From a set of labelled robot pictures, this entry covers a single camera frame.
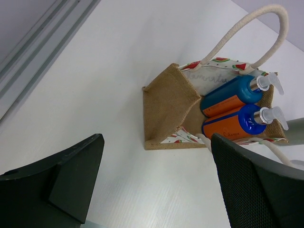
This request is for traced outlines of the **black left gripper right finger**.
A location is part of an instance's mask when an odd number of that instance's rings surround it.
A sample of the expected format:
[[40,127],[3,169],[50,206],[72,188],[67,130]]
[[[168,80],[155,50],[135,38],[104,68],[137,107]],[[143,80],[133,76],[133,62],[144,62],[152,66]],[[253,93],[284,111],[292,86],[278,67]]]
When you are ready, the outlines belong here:
[[211,149],[230,226],[302,228],[304,172],[214,134]]

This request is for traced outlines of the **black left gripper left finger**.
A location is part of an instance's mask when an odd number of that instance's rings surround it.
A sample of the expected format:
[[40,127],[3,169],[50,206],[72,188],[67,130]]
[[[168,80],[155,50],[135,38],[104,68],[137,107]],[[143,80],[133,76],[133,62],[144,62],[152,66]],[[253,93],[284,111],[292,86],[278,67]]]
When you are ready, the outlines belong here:
[[102,134],[0,176],[2,228],[79,228],[85,223],[103,150]]

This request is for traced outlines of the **green bottle beige cap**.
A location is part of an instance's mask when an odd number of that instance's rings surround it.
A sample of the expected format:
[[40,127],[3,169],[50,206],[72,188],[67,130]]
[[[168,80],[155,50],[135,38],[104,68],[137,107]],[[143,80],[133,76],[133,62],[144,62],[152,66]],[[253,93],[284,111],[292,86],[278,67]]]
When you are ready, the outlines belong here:
[[286,138],[289,145],[304,144],[304,118],[287,121],[289,129],[286,131]]

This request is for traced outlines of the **blue orange pump bottle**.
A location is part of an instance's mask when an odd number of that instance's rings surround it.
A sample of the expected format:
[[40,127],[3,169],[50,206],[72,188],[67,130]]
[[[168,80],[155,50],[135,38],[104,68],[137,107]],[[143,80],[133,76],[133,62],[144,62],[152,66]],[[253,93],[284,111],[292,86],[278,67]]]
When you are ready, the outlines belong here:
[[209,139],[213,134],[218,133],[230,140],[238,140],[263,133],[274,120],[277,120],[284,130],[289,129],[285,116],[278,106],[267,108],[247,104],[207,119],[201,129]]
[[274,86],[280,95],[284,94],[275,73],[258,77],[237,76],[205,95],[200,103],[200,110],[207,118],[211,118],[247,104],[255,104],[262,99],[263,92],[268,91],[270,86]]

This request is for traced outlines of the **burlap watermelon canvas bag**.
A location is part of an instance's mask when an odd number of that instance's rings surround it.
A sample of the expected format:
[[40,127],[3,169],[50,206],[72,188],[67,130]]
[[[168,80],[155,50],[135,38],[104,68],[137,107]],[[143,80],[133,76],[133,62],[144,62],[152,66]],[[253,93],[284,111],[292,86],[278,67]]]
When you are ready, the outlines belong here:
[[[267,13],[279,18],[280,30],[273,46],[255,63],[219,58],[217,53],[246,24]],[[237,76],[258,77],[270,73],[261,71],[264,64],[282,45],[288,33],[288,14],[281,5],[267,5],[247,14],[237,22],[221,41],[202,60],[179,66],[171,64],[143,90],[144,141],[146,150],[210,148],[211,138],[202,133],[203,123],[209,119],[200,110],[205,95]],[[259,107],[273,108],[274,86],[263,92]],[[265,131],[249,138],[231,140],[237,144],[260,143],[268,147],[285,165],[292,163],[275,146],[285,141],[285,131],[274,120]]]

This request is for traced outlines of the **white bottle grey cap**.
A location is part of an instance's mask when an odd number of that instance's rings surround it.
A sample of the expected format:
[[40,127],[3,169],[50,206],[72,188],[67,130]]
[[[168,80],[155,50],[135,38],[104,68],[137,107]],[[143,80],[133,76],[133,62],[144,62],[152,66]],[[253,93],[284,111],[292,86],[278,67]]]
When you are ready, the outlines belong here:
[[295,168],[304,170],[304,161],[301,160],[291,160],[291,163],[294,165]]

